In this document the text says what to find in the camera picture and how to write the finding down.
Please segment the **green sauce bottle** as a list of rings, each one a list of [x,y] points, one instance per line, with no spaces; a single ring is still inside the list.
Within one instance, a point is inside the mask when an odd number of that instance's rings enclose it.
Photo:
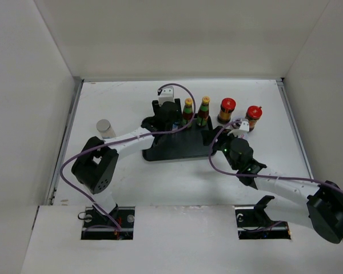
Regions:
[[[210,98],[208,96],[204,96],[202,98],[201,105],[198,110],[197,114],[197,126],[198,127],[205,127],[208,122],[208,117],[209,117],[209,103],[210,103]]]
[[[184,108],[182,111],[182,126],[187,125],[193,118],[193,100],[186,98]]]

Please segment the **silver lid jar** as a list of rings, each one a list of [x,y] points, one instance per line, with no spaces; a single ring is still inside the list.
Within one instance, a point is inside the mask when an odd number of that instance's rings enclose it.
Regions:
[[[100,133],[102,139],[112,139],[116,134],[107,119],[101,119],[96,124],[96,129]]]

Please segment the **white lid spice jar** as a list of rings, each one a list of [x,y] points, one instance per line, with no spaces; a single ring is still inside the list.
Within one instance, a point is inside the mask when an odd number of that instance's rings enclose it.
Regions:
[[[234,118],[233,118],[233,121],[235,122],[235,121],[241,121],[241,120],[243,120],[244,119],[244,117],[243,116],[235,116]]]

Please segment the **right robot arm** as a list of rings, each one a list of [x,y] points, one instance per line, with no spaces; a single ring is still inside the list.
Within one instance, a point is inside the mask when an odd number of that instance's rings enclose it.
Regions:
[[[256,161],[245,139],[235,137],[225,127],[203,130],[202,141],[209,152],[221,151],[232,172],[245,186],[271,195],[254,206],[259,225],[288,221],[313,229],[326,241],[343,239],[343,190],[330,181],[287,177]]]

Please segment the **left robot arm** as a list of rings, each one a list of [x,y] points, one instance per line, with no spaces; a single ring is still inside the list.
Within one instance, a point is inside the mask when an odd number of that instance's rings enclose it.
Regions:
[[[181,121],[179,99],[166,101],[162,105],[153,101],[154,115],[145,118],[139,128],[119,136],[106,145],[104,140],[90,138],[80,156],[74,162],[71,173],[86,189],[98,211],[97,220],[103,227],[112,227],[117,221],[110,183],[117,162],[129,155],[150,149],[172,129],[177,130]]]

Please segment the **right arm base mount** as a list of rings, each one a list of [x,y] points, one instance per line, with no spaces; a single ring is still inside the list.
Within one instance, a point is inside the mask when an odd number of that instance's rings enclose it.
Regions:
[[[238,238],[240,240],[290,240],[290,230],[285,221],[271,220],[265,212],[274,197],[264,196],[256,204],[235,207]]]

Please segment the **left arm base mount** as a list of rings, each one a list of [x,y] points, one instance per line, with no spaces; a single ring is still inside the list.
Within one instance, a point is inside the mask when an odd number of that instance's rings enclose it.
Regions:
[[[117,207],[110,216],[121,229],[96,208],[86,207],[78,214],[82,221],[81,240],[133,240],[135,207]]]

